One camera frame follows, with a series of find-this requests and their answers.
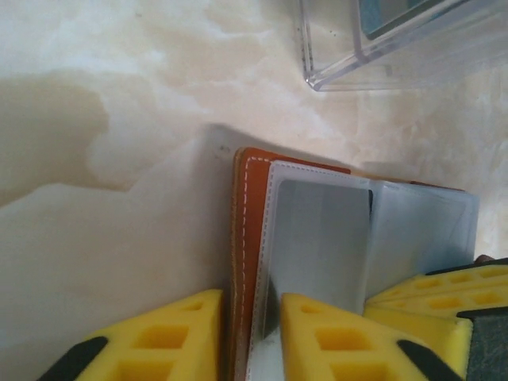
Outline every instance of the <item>white stitching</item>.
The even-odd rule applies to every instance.
[[[320,173],[322,175],[328,175],[328,176],[332,176],[332,177],[341,177],[343,179],[349,179],[351,177],[358,177],[358,176],[354,176],[354,175],[347,175],[347,174],[341,174],[340,172],[335,172],[335,173],[330,173],[330,172],[334,172],[333,170],[319,170],[319,169],[314,169],[312,167],[306,167],[305,164],[290,164],[288,162],[274,162],[274,165],[277,165],[277,166],[281,166],[281,167],[288,167],[288,168],[293,168],[293,169],[298,169],[300,171],[308,171],[308,172],[315,172],[315,173]],[[401,192],[406,192],[406,193],[411,193],[412,195],[414,196],[418,196],[420,198],[424,198],[424,197],[429,197],[428,195],[426,194],[421,194],[420,192],[417,192],[413,189],[408,189],[408,188],[398,188],[399,191]],[[434,198],[440,198],[441,201],[443,203],[453,203],[453,201],[450,201],[446,198],[443,198],[441,197],[439,194],[432,194],[431,197],[434,197]]]
[[[241,258],[241,283],[242,283],[242,293],[241,293],[241,313],[240,313],[240,335],[239,335],[239,342],[242,341],[242,326],[244,324],[244,308],[245,308],[245,223],[246,223],[246,216],[247,216],[247,180],[248,180],[248,164],[251,160],[260,161],[263,163],[270,163],[271,161],[269,159],[265,159],[263,157],[249,157],[247,158],[247,162],[245,163],[245,186],[244,186],[244,216],[242,221],[242,227],[241,227],[241,251],[242,251],[242,258]],[[237,365],[240,362],[240,357],[237,355]]]

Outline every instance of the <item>card holder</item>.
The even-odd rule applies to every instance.
[[[471,263],[477,216],[477,198],[460,190],[242,148],[233,175],[228,379],[283,379],[283,292],[361,313],[367,294],[400,278]]]

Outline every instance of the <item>yellow foam clamp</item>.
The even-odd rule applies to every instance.
[[[281,313],[287,381],[460,380],[416,337],[298,294]]]
[[[196,294],[93,333],[40,381],[216,381],[222,291]]]
[[[382,306],[414,314],[454,318],[458,313],[464,311],[508,306],[508,283],[503,286],[478,287],[477,289],[443,292],[386,302],[369,300],[367,306]]]
[[[417,275],[373,296],[368,302],[386,302],[502,285],[508,285],[507,264],[471,266],[462,270],[448,271],[435,275]]]
[[[364,317],[423,340],[448,366],[465,378],[473,323],[457,317],[434,317],[367,305]]]

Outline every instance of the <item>transparent acrylic container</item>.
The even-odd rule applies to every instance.
[[[403,0],[432,6],[385,21],[379,7],[401,0],[295,1],[317,91],[421,87],[508,62],[508,0]]]

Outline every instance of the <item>marble surface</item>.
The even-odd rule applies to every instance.
[[[425,90],[313,92],[286,0],[0,6],[0,379],[229,279],[231,159],[320,156],[481,197],[508,255],[508,67]]]

